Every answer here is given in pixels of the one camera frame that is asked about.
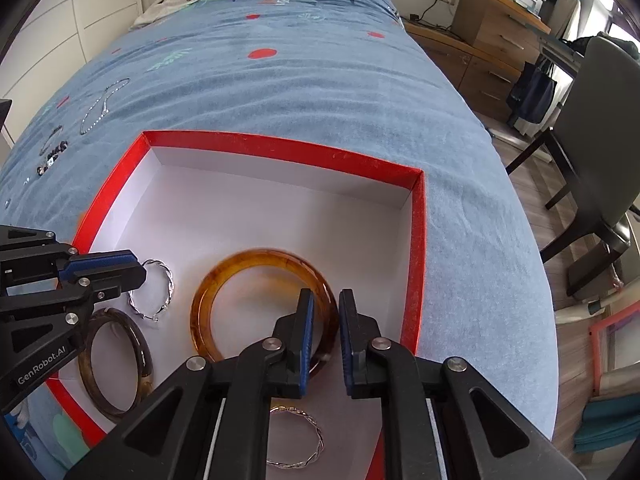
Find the brown bangle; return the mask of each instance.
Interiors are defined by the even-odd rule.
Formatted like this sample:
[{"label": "brown bangle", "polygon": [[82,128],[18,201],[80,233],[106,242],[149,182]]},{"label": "brown bangle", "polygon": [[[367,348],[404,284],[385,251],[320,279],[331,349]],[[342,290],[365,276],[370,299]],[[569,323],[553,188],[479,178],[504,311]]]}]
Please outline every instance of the brown bangle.
[{"label": "brown bangle", "polygon": [[[136,365],[138,366],[138,389],[136,398],[128,410],[120,410],[111,404],[102,394],[98,384],[95,382],[94,370],[91,366],[91,348],[94,344],[94,337],[101,327],[109,322],[119,324],[125,332],[136,353]],[[151,362],[151,352],[146,340],[140,332],[136,323],[124,312],[116,308],[102,308],[94,312],[89,319],[88,331],[84,350],[78,356],[78,367],[80,377],[89,398],[93,401],[98,411],[107,417],[111,422],[118,423],[133,408],[142,402],[153,390],[154,368]]]},{"label": "brown bangle", "polygon": [[288,270],[299,277],[314,294],[322,319],[322,337],[311,357],[310,374],[315,375],[331,357],[338,330],[338,308],[334,294],[322,275],[295,254],[276,249],[251,249],[222,260],[200,284],[191,303],[191,339],[199,355],[212,361],[224,359],[213,341],[211,311],[213,302],[226,280],[250,267],[270,266]]}]

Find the wooden drawer cabinet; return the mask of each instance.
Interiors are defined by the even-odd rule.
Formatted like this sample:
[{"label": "wooden drawer cabinet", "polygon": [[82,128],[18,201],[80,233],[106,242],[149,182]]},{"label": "wooden drawer cabinet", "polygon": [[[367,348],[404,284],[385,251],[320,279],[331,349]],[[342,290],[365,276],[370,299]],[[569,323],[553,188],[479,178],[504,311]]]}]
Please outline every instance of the wooden drawer cabinet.
[{"label": "wooden drawer cabinet", "polygon": [[458,91],[472,110],[506,122],[511,109],[505,99],[519,75],[516,69],[500,68],[474,56]]},{"label": "wooden drawer cabinet", "polygon": [[471,46],[522,70],[540,53],[526,24],[549,33],[536,16],[511,0],[460,0],[451,30]]},{"label": "wooden drawer cabinet", "polygon": [[467,54],[453,46],[449,46],[439,41],[431,40],[417,34],[409,33],[427,53],[429,58],[442,70],[451,84],[458,88],[462,77],[465,75],[466,67],[471,61],[471,54]]}]

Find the black chair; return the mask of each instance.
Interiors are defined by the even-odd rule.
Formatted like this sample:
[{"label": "black chair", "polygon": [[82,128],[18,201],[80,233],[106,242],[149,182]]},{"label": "black chair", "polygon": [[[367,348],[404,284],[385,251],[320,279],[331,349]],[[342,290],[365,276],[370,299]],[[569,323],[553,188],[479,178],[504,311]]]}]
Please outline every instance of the black chair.
[{"label": "black chair", "polygon": [[506,168],[511,173],[544,144],[566,182],[546,208],[569,192],[577,204],[571,225],[540,251],[543,262],[588,234],[608,246],[606,257],[574,290],[630,245],[628,226],[620,220],[640,193],[639,124],[640,65],[610,41],[593,38],[555,127],[536,137]]}]

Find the blue bedspread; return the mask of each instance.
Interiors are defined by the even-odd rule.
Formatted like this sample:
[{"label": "blue bedspread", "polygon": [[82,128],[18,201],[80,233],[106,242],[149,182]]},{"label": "blue bedspread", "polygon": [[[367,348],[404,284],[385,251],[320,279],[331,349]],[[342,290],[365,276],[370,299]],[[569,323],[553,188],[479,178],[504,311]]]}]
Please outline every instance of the blue bedspread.
[{"label": "blue bedspread", "polygon": [[[79,135],[100,116],[108,86],[119,88],[108,113]],[[390,0],[202,0],[126,34],[20,137],[0,173],[0,223],[71,240],[133,139],[164,128],[289,137],[424,168],[418,353],[468,358],[551,436],[556,334],[533,234],[489,135]],[[68,148],[37,177],[62,140]],[[56,459],[68,466],[61,449]]]}]

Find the black bag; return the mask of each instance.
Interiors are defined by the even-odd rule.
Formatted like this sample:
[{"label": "black bag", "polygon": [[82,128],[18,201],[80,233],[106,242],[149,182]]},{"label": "black bag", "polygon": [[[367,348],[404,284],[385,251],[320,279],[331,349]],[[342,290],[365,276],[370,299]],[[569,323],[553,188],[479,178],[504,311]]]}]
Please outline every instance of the black bag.
[{"label": "black bag", "polygon": [[549,77],[547,69],[545,63],[541,66],[525,63],[507,97],[513,113],[529,123],[540,124],[554,98],[557,83]]}]

